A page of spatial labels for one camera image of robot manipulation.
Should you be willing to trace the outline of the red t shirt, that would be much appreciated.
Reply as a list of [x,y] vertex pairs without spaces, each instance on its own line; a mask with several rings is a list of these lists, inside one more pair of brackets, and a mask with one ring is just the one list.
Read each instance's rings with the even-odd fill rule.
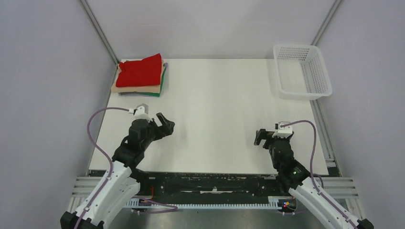
[[143,87],[160,85],[163,60],[160,53],[138,61],[118,64],[121,72],[116,87]]

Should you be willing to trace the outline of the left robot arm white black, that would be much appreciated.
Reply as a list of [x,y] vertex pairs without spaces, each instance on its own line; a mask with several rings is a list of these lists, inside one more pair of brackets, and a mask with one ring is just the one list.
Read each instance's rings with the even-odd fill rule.
[[107,229],[133,196],[149,191],[148,174],[137,166],[152,142],[173,133],[175,123],[166,119],[162,113],[157,113],[161,123],[157,125],[154,118],[139,108],[135,110],[134,116],[128,135],[110,159],[110,168],[74,212],[65,212],[61,216],[61,228]]

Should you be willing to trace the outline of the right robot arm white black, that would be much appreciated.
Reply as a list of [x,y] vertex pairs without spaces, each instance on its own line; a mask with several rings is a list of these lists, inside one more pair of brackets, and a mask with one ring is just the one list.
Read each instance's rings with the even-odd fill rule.
[[360,219],[333,199],[298,160],[290,145],[293,132],[256,131],[254,145],[264,140],[273,168],[277,171],[276,189],[301,202],[327,229],[373,229],[368,219]]

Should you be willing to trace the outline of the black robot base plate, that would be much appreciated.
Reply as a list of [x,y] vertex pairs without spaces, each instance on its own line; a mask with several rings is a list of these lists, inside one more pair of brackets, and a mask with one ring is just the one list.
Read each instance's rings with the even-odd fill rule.
[[266,204],[269,198],[288,197],[309,172],[268,174],[150,172],[138,196],[164,204]]

